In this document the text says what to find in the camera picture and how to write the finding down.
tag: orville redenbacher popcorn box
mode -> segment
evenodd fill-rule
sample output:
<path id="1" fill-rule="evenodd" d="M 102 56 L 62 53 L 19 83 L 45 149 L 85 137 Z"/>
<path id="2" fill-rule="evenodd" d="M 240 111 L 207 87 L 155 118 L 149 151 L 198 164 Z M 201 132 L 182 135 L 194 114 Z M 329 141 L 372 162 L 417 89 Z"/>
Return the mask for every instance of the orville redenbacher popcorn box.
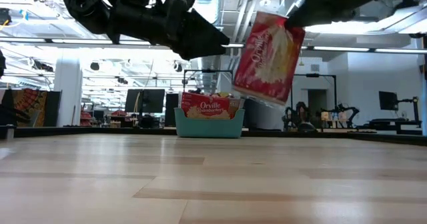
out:
<path id="1" fill-rule="evenodd" d="M 233 119 L 240 108 L 240 99 L 182 93 L 181 108 L 193 119 Z"/>
<path id="2" fill-rule="evenodd" d="M 286 18 L 258 12 L 234 79 L 234 89 L 285 105 L 305 31 L 286 29 Z"/>

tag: computer monitor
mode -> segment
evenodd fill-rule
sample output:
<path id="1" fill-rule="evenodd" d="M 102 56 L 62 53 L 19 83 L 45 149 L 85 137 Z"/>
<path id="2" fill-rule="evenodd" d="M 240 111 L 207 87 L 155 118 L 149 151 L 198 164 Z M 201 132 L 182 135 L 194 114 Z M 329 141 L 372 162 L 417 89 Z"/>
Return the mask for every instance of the computer monitor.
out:
<path id="1" fill-rule="evenodd" d="M 164 89 L 130 89 L 127 91 L 126 112 L 163 113 Z"/>
<path id="2" fill-rule="evenodd" d="M 179 94 L 166 94 L 165 127 L 175 127 L 175 108 L 179 105 Z"/>
<path id="3" fill-rule="evenodd" d="M 381 110 L 398 111 L 398 95 L 397 93 L 380 91 L 380 108 Z"/>
<path id="4" fill-rule="evenodd" d="M 96 119 L 96 120 L 100 120 L 100 119 L 103 119 L 104 118 L 104 111 L 97 111 L 97 110 L 94 110 L 93 111 L 93 117 Z"/>
<path id="5" fill-rule="evenodd" d="M 137 103 L 138 94 L 142 92 L 143 89 L 129 89 L 127 90 L 125 112 L 135 113 L 138 112 L 139 106 L 141 103 Z"/>

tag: plastic bin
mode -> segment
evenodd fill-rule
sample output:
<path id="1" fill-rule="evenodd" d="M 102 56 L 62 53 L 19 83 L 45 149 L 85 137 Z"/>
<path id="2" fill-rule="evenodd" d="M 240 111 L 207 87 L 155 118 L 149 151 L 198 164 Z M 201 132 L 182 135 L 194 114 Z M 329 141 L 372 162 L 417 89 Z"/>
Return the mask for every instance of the plastic bin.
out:
<path id="1" fill-rule="evenodd" d="M 239 109 L 230 120 L 190 119 L 183 109 L 175 108 L 176 132 L 180 137 L 239 138 L 245 110 Z"/>

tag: fluorescent light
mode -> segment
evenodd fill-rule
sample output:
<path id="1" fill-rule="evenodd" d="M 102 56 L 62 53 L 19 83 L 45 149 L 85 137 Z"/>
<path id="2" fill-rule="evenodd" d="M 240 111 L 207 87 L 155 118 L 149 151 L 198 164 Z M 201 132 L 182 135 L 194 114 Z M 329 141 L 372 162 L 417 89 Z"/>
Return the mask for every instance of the fluorescent light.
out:
<path id="1" fill-rule="evenodd" d="M 19 37 L 0 37 L 0 41 L 6 41 L 6 42 L 23 42 L 23 43 L 28 43 L 28 42 L 45 42 L 44 39 L 42 38 L 19 38 Z"/>
<path id="2" fill-rule="evenodd" d="M 427 33 L 427 19 L 419 21 L 406 29 L 399 32 L 400 34 L 417 34 Z"/>
<path id="3" fill-rule="evenodd" d="M 112 44 L 110 40 L 101 39 L 52 39 L 54 43 L 69 43 L 69 44 Z"/>
<path id="4" fill-rule="evenodd" d="M 314 47 L 316 51 L 360 51 L 365 52 L 369 51 L 369 48 L 359 48 L 359 47 Z"/>
<path id="5" fill-rule="evenodd" d="M 245 45 L 243 43 L 230 43 L 228 45 L 222 45 L 223 47 L 228 48 L 243 48 Z"/>
<path id="6" fill-rule="evenodd" d="M 330 33 L 330 34 L 363 34 L 372 31 L 375 23 L 364 23 L 360 21 L 333 22 L 326 25 L 313 25 L 306 27 L 307 32 L 311 33 Z"/>
<path id="7" fill-rule="evenodd" d="M 120 41 L 122 45 L 151 45 L 148 41 Z"/>
<path id="8" fill-rule="evenodd" d="M 401 53 L 401 54 L 427 54 L 427 49 L 381 49 L 375 50 L 377 53 Z"/>

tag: wooden table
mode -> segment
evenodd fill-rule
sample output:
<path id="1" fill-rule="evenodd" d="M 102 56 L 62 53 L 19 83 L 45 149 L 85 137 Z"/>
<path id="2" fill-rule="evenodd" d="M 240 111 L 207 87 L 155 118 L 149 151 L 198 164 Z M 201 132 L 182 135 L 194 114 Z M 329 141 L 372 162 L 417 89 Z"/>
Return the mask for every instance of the wooden table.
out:
<path id="1" fill-rule="evenodd" d="M 2 223 L 427 223 L 425 147 L 109 134 L 0 147 Z"/>

